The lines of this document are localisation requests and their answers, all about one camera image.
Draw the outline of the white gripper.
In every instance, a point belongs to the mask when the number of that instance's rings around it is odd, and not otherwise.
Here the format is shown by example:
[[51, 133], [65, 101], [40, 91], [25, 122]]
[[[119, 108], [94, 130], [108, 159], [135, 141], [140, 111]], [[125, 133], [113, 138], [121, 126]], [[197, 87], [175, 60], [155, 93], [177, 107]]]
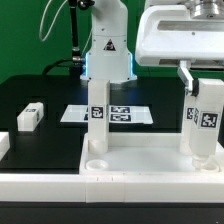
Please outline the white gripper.
[[193, 68], [224, 68], [224, 3], [146, 3], [135, 51], [141, 66], [178, 66], [187, 96], [197, 96]]

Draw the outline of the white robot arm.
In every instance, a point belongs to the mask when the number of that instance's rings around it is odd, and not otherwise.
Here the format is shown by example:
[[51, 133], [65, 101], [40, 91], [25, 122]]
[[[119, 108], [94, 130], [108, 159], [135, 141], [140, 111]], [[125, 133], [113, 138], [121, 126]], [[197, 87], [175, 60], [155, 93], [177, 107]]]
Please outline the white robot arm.
[[92, 46], [85, 79], [133, 79], [131, 63], [176, 67], [186, 93], [191, 69], [224, 68], [224, 0], [146, 0], [135, 54], [127, 49], [128, 11], [120, 0], [85, 1], [92, 8]]

